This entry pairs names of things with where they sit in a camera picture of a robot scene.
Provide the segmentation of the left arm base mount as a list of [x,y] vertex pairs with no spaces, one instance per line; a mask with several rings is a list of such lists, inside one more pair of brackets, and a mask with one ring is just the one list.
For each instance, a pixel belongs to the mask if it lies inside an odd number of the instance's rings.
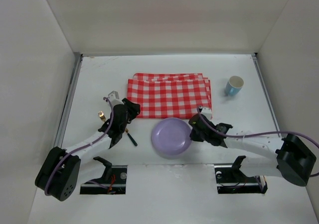
[[93,158],[89,177],[80,185],[80,195],[124,195],[126,193],[127,165],[113,165],[102,157]]

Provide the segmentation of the purple plastic plate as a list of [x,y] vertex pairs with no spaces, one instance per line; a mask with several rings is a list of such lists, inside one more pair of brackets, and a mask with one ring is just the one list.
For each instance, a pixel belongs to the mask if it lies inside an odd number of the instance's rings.
[[151,140],[155,152],[163,158],[176,159],[191,146],[191,128],[175,117],[165,118],[152,129]]

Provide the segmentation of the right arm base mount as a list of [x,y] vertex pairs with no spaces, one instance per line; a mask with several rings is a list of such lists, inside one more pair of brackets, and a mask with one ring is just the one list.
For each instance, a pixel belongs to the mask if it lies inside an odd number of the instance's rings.
[[268,185],[264,176],[247,177],[240,171],[246,156],[239,156],[233,164],[214,166],[218,194],[265,194]]

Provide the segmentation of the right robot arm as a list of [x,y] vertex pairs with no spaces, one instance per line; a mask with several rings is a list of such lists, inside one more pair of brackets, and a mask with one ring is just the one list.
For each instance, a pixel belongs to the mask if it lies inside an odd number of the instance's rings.
[[317,158],[297,135],[288,133],[284,138],[252,134],[228,135],[232,125],[214,125],[202,114],[194,115],[188,123],[192,127],[192,141],[205,141],[213,146],[259,155],[259,158],[238,156],[231,167],[235,173],[246,177],[282,177],[301,187],[308,184]]

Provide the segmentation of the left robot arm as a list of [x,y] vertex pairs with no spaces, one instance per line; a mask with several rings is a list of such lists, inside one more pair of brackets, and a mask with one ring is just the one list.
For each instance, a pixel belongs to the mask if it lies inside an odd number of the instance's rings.
[[63,202],[73,193],[79,178],[81,182],[93,182],[100,174],[108,179],[112,164],[99,153],[113,148],[123,137],[127,125],[141,112],[139,104],[127,98],[118,99],[111,93],[103,98],[110,106],[110,118],[91,137],[66,149],[52,148],[39,173],[35,186]]

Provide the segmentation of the red white checkered cloth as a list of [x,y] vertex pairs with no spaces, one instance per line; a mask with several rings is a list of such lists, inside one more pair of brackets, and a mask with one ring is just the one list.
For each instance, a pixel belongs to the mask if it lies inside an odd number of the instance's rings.
[[190,119],[197,107],[212,108],[211,83],[202,73],[136,73],[128,79],[127,99],[141,106],[138,118]]

